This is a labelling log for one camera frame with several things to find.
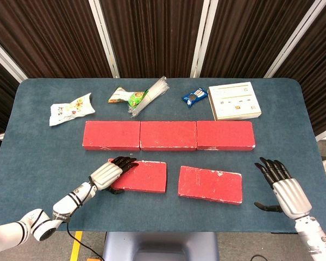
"yellow tape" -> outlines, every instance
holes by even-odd
[[[75,238],[77,238],[79,241],[81,241],[82,238],[82,231],[76,231],[75,232]],[[80,243],[74,240],[74,244],[72,246],[70,261],[77,261],[78,258],[78,252],[80,250]]]

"white box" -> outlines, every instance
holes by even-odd
[[[262,113],[251,82],[210,86],[208,94],[215,121],[251,119]]]

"blue table surface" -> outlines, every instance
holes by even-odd
[[[257,209],[255,201],[277,204],[263,175],[254,166],[263,156],[282,161],[306,192],[326,230],[326,178],[299,84],[292,79],[168,79],[170,89],[136,118],[125,103],[108,104],[118,86],[142,91],[156,79],[28,79],[18,88],[0,149],[0,224],[19,220],[53,204],[88,181],[108,158],[119,155],[167,163],[167,191],[151,194],[100,191],[79,209],[71,230],[86,231],[249,231],[294,232],[283,213]],[[253,151],[118,152],[82,148],[85,121],[213,120],[209,100],[188,108],[181,97],[196,88],[251,81],[262,115],[251,119]],[[68,103],[91,92],[95,113],[50,127],[50,106]],[[180,166],[238,172],[243,178],[243,203],[231,205],[178,197]]]

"floor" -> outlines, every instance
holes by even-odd
[[[326,141],[318,143],[322,156],[326,157]],[[105,232],[83,232],[81,241],[91,246],[99,254],[103,253]],[[268,261],[303,261],[312,260],[306,253],[298,235],[271,233],[218,233],[220,261],[250,261],[255,254],[261,254]],[[56,232],[44,242],[37,242],[33,237],[16,248],[0,253],[0,260],[36,261],[70,260],[73,240],[66,232]],[[90,250],[81,246],[79,261],[96,257]]]

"red block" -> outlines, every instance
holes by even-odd
[[[86,150],[139,151],[140,121],[86,121]]]
[[[251,151],[255,136],[250,121],[197,121],[198,150]]]
[[[144,160],[135,162],[139,165],[121,175],[111,186],[114,189],[165,193],[167,164]]]
[[[143,151],[195,151],[195,121],[142,121],[140,149]]]
[[[202,200],[241,204],[242,177],[239,173],[181,166],[178,195]]]

